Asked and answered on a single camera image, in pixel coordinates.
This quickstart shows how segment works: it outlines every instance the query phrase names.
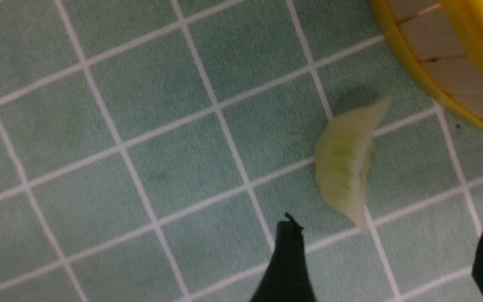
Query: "floor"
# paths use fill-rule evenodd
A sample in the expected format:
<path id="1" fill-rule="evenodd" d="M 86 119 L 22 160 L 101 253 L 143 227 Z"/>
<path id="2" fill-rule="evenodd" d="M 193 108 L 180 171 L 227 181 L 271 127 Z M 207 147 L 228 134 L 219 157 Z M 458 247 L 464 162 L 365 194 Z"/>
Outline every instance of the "floor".
<path id="1" fill-rule="evenodd" d="M 312 153 L 379 99 L 362 234 Z M 368 0 L 0 0 L 0 302 L 246 302 L 286 211 L 320 301 L 482 300 L 483 133 Z"/>

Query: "green tile floor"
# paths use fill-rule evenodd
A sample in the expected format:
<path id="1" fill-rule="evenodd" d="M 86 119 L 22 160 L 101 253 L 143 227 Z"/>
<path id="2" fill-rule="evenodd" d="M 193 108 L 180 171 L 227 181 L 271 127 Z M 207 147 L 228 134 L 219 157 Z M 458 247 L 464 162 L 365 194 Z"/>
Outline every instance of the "green tile floor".
<path id="1" fill-rule="evenodd" d="M 380 99 L 362 234 L 312 152 Z M 320 301 L 481 301 L 483 133 L 368 0 L 0 0 L 0 302 L 246 302 L 286 211 Z"/>

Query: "yellow bamboo steamer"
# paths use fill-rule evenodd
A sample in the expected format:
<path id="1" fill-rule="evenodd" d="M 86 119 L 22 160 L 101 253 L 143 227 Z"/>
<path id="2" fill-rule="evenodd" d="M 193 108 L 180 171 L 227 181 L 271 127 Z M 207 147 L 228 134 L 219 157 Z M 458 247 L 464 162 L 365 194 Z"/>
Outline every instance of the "yellow bamboo steamer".
<path id="1" fill-rule="evenodd" d="M 383 34 L 433 99 L 483 129 L 483 0 L 371 0 Z"/>

